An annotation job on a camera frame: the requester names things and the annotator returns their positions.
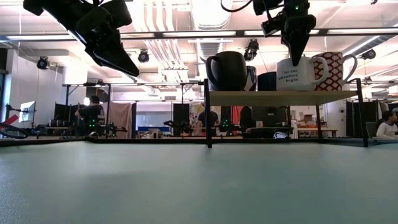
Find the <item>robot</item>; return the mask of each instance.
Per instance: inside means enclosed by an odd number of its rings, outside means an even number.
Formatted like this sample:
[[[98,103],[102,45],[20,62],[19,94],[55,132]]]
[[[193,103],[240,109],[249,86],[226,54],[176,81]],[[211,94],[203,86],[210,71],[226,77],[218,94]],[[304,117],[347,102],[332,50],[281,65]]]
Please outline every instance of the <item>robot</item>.
[[[136,77],[139,69],[124,50],[118,30],[132,22],[126,3],[103,1],[24,0],[24,9],[36,16],[47,11],[86,47],[86,53],[98,65]]]

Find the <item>mug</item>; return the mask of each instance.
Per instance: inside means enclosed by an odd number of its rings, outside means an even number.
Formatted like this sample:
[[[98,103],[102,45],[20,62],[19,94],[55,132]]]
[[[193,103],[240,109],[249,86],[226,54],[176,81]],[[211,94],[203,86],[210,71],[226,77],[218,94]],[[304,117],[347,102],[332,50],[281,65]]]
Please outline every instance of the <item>mug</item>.
[[[257,69],[253,66],[247,66],[248,78],[246,79],[246,85],[244,91],[255,91],[257,87]]]
[[[220,52],[208,57],[206,72],[214,91],[242,91],[248,79],[244,57],[234,51]]]
[[[316,85],[329,77],[329,71],[323,71],[318,80],[315,79],[314,63],[320,60],[323,68],[328,67],[326,59],[322,57],[301,57],[297,66],[293,66],[292,59],[283,59],[277,64],[277,90],[312,91]]]
[[[346,55],[343,57],[341,52],[325,52],[322,54],[317,54],[314,57],[322,57],[328,62],[328,68],[330,76],[322,83],[317,85],[316,91],[341,91],[342,86],[348,81],[348,79],[354,74],[356,67],[358,65],[358,60],[354,55]],[[354,66],[349,72],[347,78],[343,80],[343,64],[344,62],[352,58],[354,59]],[[316,61],[314,64],[315,78],[319,78],[323,75],[322,63]]]
[[[258,91],[276,91],[276,72],[266,72],[257,77]]]

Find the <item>red patterned mug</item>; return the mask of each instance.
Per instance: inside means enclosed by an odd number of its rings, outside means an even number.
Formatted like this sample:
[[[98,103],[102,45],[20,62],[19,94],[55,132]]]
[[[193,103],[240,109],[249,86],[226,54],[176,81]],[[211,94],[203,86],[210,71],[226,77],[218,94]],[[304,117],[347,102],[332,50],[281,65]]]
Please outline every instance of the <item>red patterned mug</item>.
[[[354,55],[346,55],[343,57],[343,53],[341,52],[325,52],[322,54],[317,54],[314,57],[323,57],[326,59],[330,73],[329,77],[324,82],[321,82],[315,87],[316,91],[341,91],[343,85],[353,75],[358,65],[358,61]],[[343,80],[343,64],[349,58],[354,59],[354,65],[347,78]],[[323,75],[323,65],[321,61],[317,60],[314,62],[313,66],[315,71],[315,79],[317,80]]]

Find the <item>chair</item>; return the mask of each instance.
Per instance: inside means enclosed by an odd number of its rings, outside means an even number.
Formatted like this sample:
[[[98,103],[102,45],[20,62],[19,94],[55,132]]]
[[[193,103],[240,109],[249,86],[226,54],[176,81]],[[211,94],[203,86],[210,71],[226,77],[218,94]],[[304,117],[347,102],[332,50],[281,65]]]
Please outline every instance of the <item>chair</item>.
[[[369,138],[376,137],[376,122],[366,122],[366,130],[368,131]]]

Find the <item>black mug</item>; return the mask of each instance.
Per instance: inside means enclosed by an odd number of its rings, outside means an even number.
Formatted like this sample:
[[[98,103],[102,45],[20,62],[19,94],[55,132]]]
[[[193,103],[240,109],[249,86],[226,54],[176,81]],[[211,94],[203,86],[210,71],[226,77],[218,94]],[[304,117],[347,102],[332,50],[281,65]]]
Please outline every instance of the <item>black mug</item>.
[[[233,51],[208,57],[206,72],[214,91],[242,91],[248,78],[243,55]]]
[[[266,72],[257,77],[258,91],[276,91],[276,72]]]

